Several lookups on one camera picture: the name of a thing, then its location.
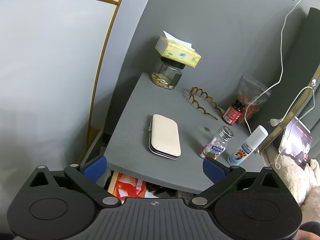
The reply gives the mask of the cream fluffy blanket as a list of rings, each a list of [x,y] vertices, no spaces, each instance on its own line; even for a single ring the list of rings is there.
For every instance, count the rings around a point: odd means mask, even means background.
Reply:
[[[310,159],[305,168],[301,168],[296,162],[281,154],[278,149],[270,145],[265,150],[271,167],[289,189],[299,206],[301,206],[313,188],[319,187],[319,162]]]

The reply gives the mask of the red orange box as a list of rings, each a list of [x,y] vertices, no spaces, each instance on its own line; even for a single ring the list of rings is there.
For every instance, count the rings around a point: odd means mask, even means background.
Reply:
[[[121,202],[125,202],[126,198],[144,198],[146,193],[146,182],[118,173],[116,185],[112,195],[117,197]]]

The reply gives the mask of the red supplement bottle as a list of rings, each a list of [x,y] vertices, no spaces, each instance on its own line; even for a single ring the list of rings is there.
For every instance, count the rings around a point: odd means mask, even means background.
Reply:
[[[242,101],[236,99],[223,114],[223,121],[228,125],[233,125],[241,116],[244,106],[245,105]]]

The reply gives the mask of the glass jar with black lid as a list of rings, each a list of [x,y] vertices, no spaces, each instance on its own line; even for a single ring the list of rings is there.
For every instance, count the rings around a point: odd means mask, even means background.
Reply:
[[[173,90],[182,77],[185,64],[161,57],[155,71],[151,73],[151,81],[162,88]]]

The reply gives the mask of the candy bottle with metal cap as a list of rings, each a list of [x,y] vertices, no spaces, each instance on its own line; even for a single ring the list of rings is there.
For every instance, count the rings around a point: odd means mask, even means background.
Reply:
[[[231,129],[222,126],[212,139],[203,147],[200,157],[210,157],[216,159],[226,150],[228,142],[234,137]]]

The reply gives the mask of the white spray bottle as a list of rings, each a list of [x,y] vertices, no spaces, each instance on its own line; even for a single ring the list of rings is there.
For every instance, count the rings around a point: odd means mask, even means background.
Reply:
[[[267,138],[268,131],[259,125],[252,134],[228,157],[231,166],[239,166]]]

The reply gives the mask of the beige clasp case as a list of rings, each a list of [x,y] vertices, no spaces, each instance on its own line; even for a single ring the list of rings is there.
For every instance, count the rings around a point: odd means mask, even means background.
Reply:
[[[152,153],[168,159],[181,156],[178,125],[174,120],[159,114],[151,117],[149,149]]]

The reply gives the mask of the grey nightstand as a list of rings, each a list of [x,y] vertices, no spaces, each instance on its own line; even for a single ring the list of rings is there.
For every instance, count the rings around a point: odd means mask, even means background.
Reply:
[[[167,90],[142,74],[105,150],[112,171],[189,193],[212,185],[201,150],[223,126],[188,101],[188,91]]]

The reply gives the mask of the white power plug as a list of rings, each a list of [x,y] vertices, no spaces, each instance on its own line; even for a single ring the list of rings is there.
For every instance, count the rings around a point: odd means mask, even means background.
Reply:
[[[272,127],[276,127],[282,122],[283,122],[283,118],[281,118],[281,119],[272,118],[269,120],[269,123]]]

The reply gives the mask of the yellow tissue pack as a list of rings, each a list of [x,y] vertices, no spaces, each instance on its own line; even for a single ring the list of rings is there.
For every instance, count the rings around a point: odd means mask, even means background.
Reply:
[[[163,33],[164,35],[159,37],[155,45],[157,52],[164,58],[195,68],[201,55],[192,48],[192,44],[179,40],[166,31]]]

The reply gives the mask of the clear bag of red berries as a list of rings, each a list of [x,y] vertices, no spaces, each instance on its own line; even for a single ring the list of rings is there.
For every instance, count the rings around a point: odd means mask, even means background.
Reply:
[[[248,121],[267,102],[271,96],[271,90],[258,98],[265,90],[267,87],[252,76],[244,74],[241,77],[238,85],[238,100],[244,104],[244,108],[237,123],[244,124],[245,118]]]

